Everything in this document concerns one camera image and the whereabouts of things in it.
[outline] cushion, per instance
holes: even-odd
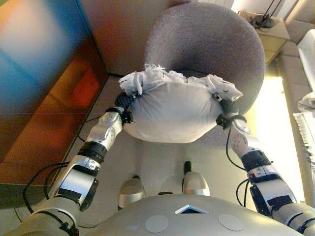
[[[124,129],[138,139],[158,143],[190,143],[214,128],[222,110],[213,93],[231,101],[242,96],[232,83],[215,75],[187,78],[155,65],[119,82],[127,95],[136,98],[130,105],[134,123]]]
[[[297,45],[291,41],[287,41],[284,44],[280,54],[284,56],[290,56],[290,57],[296,57],[296,58],[300,57]]]
[[[299,58],[281,56],[279,58],[280,74],[284,85],[306,85],[309,86],[303,65]]]

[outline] black cable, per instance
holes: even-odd
[[[76,136],[78,137],[78,139],[79,139],[79,140],[81,140],[82,142],[84,142],[84,143],[85,143],[85,140],[84,140],[84,139],[82,139],[82,138],[80,137],[80,135],[79,135],[79,133],[78,133],[78,132],[76,132],[75,134],[76,134]]]
[[[15,208],[13,208],[13,209],[14,209],[14,212],[15,212],[16,216],[18,217],[19,221],[22,223],[22,222],[23,222],[23,220],[21,220],[21,218],[19,217],[18,212],[16,211],[16,209],[15,209]]]
[[[245,183],[246,181],[248,181],[248,178],[247,178],[246,180],[240,182],[240,184],[239,184],[239,185],[237,186],[237,188],[236,188],[236,199],[237,199],[238,203],[239,203],[242,207],[243,207],[243,205],[242,205],[242,203],[241,203],[241,201],[240,201],[240,199],[239,199],[239,197],[238,197],[238,190],[239,190],[239,188],[241,187],[241,185],[242,185],[243,183]]]
[[[246,207],[246,196],[247,196],[247,189],[248,189],[248,184],[250,183],[250,180],[247,180],[246,186],[245,186],[245,193],[244,193],[244,207]]]
[[[230,158],[230,156],[229,156],[229,154],[228,154],[228,141],[229,141],[229,139],[230,139],[231,130],[232,130],[232,124],[230,124],[230,129],[229,129],[229,131],[228,131],[227,140],[226,140],[226,146],[225,146],[226,156],[227,156],[228,160],[229,160],[234,166],[236,166],[237,168],[239,168],[239,169],[241,169],[241,170],[244,171],[245,169],[242,168],[242,167],[240,167],[239,165],[235,164],[235,163],[231,160],[231,158]]]
[[[48,200],[49,196],[48,196],[48,190],[47,190],[47,184],[48,184],[48,180],[50,178],[50,176],[53,174],[53,172],[55,172],[58,169],[61,169],[63,167],[66,167],[67,165],[62,165],[62,166],[58,166],[56,168],[54,168],[51,172],[49,172],[49,174],[47,175],[46,179],[45,179],[45,183],[44,183],[44,193],[45,193],[45,197]]]
[[[36,174],[30,179],[30,181],[28,182],[28,184],[27,184],[27,185],[24,187],[24,189],[23,189],[23,200],[24,200],[24,203],[25,203],[26,207],[27,207],[28,210],[30,211],[30,213],[33,213],[33,212],[34,212],[33,209],[32,209],[32,207],[31,207],[31,205],[30,205],[30,203],[29,203],[29,201],[28,201],[28,199],[27,199],[27,197],[26,197],[26,191],[27,191],[28,187],[30,186],[30,184],[33,183],[33,181],[37,178],[37,176],[38,176],[41,172],[43,172],[44,170],[46,170],[46,169],[48,169],[48,168],[50,168],[50,167],[52,167],[52,166],[67,165],[67,164],[69,164],[69,163],[70,163],[70,162],[59,162],[59,163],[54,163],[54,164],[50,164],[50,165],[48,165],[48,166],[45,166],[45,167],[43,167],[42,169],[40,169],[38,172],[36,172]]]
[[[100,223],[96,224],[96,225],[92,225],[92,226],[83,226],[83,225],[78,225],[78,227],[84,228],[84,229],[93,229],[96,226],[98,226]]]
[[[84,124],[87,123],[87,122],[96,120],[96,119],[100,118],[101,116],[102,116],[102,115],[97,116],[97,117],[92,118],[92,119],[89,119],[89,120],[85,121]],[[81,140],[81,141],[84,142],[84,143],[86,142],[83,138],[81,138],[81,136],[80,136],[80,134],[79,134],[78,132],[76,132],[75,134],[76,134],[76,136],[78,137],[79,140]]]
[[[89,119],[89,120],[87,120],[86,122],[84,122],[84,123],[87,123],[87,122],[90,122],[90,121],[92,121],[92,120],[95,120],[95,119],[98,119],[98,118],[100,118],[102,115],[100,115],[100,116],[97,116],[97,117],[95,117],[95,118],[92,118],[92,119]]]

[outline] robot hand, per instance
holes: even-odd
[[[214,94],[213,98],[220,104],[227,104],[227,102],[222,102],[224,99],[221,99],[218,94]],[[226,108],[223,108],[223,111],[233,113]],[[247,177],[252,184],[250,191],[257,212],[304,235],[314,236],[315,209],[297,203],[287,183],[271,165],[272,162],[268,160],[263,151],[253,146],[259,142],[257,138],[251,136],[250,129],[246,125],[246,119],[238,115],[231,117],[220,115],[217,124],[223,126],[224,130],[229,127],[228,135],[232,149],[241,159]]]

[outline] white sack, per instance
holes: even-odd
[[[215,127],[222,113],[212,93],[231,101],[243,95],[234,84],[215,75],[186,78],[161,66],[146,64],[145,68],[119,80],[127,95],[137,96],[130,105],[134,123],[124,129],[141,140],[193,142]]]

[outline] orange wall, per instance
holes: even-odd
[[[74,1],[3,4],[0,183],[62,161],[105,78]]]

